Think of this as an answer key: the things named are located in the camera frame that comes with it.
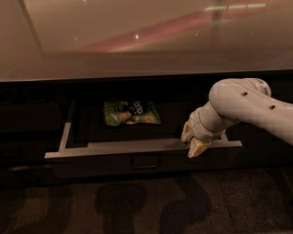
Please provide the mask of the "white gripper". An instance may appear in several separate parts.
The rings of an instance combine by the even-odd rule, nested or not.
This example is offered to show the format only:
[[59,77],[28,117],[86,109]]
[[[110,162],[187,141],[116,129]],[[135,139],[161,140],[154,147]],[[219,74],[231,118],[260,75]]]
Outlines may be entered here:
[[181,141],[189,142],[188,157],[195,158],[201,155],[211,145],[211,141],[218,139],[225,131],[213,132],[203,124],[200,116],[201,108],[195,109],[185,122]]

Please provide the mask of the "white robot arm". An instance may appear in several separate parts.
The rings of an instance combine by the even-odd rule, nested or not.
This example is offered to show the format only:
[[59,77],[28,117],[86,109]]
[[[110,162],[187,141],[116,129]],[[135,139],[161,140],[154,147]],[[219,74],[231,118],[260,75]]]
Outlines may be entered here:
[[181,140],[189,144],[189,158],[202,154],[240,122],[293,146],[293,103],[272,98],[270,86],[262,79],[224,79],[212,86],[208,102],[191,112],[184,124]]

